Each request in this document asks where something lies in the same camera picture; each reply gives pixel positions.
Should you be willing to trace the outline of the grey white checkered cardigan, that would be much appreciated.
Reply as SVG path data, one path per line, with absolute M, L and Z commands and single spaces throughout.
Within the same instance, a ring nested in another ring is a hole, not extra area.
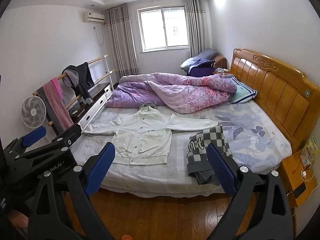
M 208 159 L 210 145 L 218 153 L 227 157 L 232 156 L 221 125 L 202 130 L 189 138 L 187 172 L 188 176 L 194 177 L 199 185 L 219 186 L 218 177 Z

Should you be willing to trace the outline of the wooden clothes rack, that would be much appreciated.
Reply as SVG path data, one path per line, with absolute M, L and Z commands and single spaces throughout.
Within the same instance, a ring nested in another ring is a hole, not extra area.
M 79 66 L 70 65 L 64 69 L 63 73 L 45 83 L 37 91 L 33 92 L 44 104 L 45 110 L 42 113 L 49 121 L 48 125 L 55 133 L 65 131 L 74 124 L 79 124 L 85 128 L 98 112 L 107 99 L 111 96 L 113 83 L 101 83 L 103 79 L 110 77 L 114 72 L 108 70 L 105 75 L 97 81 L 92 80 L 89 65 L 102 59 L 107 59 L 107 55 L 99 57 L 93 61 L 84 62 Z M 72 88 L 75 93 L 69 103 L 64 105 L 63 91 L 60 86 L 63 81 L 65 86 Z

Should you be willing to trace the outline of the white standing fan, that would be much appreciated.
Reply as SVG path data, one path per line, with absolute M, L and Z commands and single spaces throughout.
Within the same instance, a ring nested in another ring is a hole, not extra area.
M 38 96 L 29 96 L 21 108 L 21 118 L 28 128 L 39 128 L 46 118 L 46 106 Z

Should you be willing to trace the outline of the near wooden nightstand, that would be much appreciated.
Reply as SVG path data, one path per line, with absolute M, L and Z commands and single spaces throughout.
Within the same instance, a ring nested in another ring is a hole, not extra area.
M 289 201 L 294 237 L 297 235 L 297 211 L 318 186 L 312 168 L 304 168 L 300 159 L 301 152 L 285 158 L 277 169 Z

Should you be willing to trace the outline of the wooden nightstand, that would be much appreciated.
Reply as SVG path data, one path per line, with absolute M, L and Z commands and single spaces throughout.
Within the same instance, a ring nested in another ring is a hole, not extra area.
M 219 75 L 229 75 L 230 72 L 226 68 L 214 68 L 214 71 L 212 72 L 213 75 L 219 74 Z
M 297 235 L 297 211 L 318 186 L 312 168 L 304 168 L 300 159 L 301 152 L 285 158 L 277 169 L 289 201 L 294 237 Z

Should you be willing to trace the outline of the pink grey towel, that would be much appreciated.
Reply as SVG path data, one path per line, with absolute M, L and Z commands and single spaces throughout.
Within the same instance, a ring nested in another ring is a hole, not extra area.
M 63 94 L 57 78 L 45 83 L 36 93 L 44 101 L 47 120 L 52 122 L 56 135 L 60 135 L 74 124 L 62 102 Z

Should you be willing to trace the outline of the dark grey hoodie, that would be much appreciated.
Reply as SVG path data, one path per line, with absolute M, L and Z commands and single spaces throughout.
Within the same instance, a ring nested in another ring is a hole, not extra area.
M 71 87 L 75 95 L 81 95 L 80 102 L 90 105 L 93 99 L 89 90 L 94 87 L 94 82 L 88 63 L 84 62 L 78 66 L 69 65 L 63 70 L 62 74 L 65 74 L 65 77 L 62 78 L 64 84 Z

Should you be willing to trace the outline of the white button jacket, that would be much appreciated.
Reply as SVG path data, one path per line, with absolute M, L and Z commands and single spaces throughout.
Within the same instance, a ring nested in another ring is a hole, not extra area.
M 114 163 L 123 165 L 158 165 L 168 162 L 172 131 L 193 132 L 212 128 L 217 122 L 210 119 L 178 117 L 162 114 L 150 106 L 135 114 L 113 121 L 89 124 L 86 135 L 113 135 Z

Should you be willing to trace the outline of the bed with floral sheet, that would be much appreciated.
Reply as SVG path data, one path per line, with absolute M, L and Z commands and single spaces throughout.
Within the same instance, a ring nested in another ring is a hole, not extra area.
M 233 159 L 252 172 L 267 174 L 292 154 L 290 142 L 253 100 L 235 105 L 225 103 L 188 114 L 187 117 L 212 119 L 221 124 Z M 112 164 L 101 187 L 144 198 L 181 198 L 223 193 L 220 185 L 199 185 L 196 178 L 188 175 L 188 142 L 192 135 L 193 132 L 173 132 L 167 164 Z

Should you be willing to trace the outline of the wooden headboard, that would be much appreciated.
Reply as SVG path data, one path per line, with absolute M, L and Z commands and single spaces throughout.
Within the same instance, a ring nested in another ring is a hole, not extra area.
M 293 153 L 300 151 L 319 119 L 319 86 L 290 64 L 248 49 L 234 49 L 230 72 L 257 90 L 255 102 L 290 142 Z

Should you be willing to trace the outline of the left grey curtain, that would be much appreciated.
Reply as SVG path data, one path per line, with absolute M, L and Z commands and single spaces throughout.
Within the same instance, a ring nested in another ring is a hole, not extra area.
M 137 55 L 127 4 L 107 9 L 105 16 L 117 79 L 138 75 Z

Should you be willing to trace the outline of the grey curtain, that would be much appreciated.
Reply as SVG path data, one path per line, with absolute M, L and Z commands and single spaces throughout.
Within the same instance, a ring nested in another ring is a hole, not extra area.
M 127 4 L 107 9 L 105 16 L 117 79 L 138 75 L 137 55 Z
M 184 0 L 189 49 L 192 57 L 208 47 L 208 24 L 205 0 Z

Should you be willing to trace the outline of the white air conditioner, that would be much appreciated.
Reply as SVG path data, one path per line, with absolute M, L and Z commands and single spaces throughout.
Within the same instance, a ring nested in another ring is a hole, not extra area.
M 103 14 L 99 14 L 96 12 L 83 12 L 82 18 L 84 23 L 99 23 L 104 24 L 105 23 L 105 16 Z

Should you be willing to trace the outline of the light blue pillow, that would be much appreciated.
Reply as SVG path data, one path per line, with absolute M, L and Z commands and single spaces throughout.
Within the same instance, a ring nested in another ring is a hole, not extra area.
M 258 91 L 240 82 L 236 77 L 230 77 L 230 81 L 236 86 L 237 90 L 230 99 L 230 103 L 235 105 L 246 103 L 258 95 Z

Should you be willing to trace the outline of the purple floral duvet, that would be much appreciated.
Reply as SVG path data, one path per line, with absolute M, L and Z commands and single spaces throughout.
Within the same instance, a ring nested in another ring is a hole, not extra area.
M 219 74 L 192 77 L 170 73 L 128 75 L 105 104 L 110 108 L 139 108 L 151 102 L 176 113 L 191 114 L 230 100 L 237 87 Z

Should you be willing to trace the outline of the window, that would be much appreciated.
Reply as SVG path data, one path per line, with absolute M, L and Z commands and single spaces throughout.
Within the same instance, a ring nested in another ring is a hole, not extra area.
M 144 52 L 189 47 L 183 6 L 140 9 L 138 19 Z

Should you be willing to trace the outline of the pile of blue bedding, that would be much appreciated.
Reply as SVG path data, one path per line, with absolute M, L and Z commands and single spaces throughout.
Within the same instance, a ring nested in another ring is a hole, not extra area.
M 180 65 L 181 70 L 186 72 L 187 76 L 204 77 L 212 75 L 214 68 L 226 68 L 227 60 L 217 51 L 210 48 L 205 49 L 199 55 L 185 60 Z

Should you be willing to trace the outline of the right grey curtain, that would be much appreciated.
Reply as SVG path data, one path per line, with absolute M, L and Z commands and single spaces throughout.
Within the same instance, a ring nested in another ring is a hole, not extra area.
M 205 0 L 184 0 L 189 49 L 192 57 L 208 47 L 208 24 Z

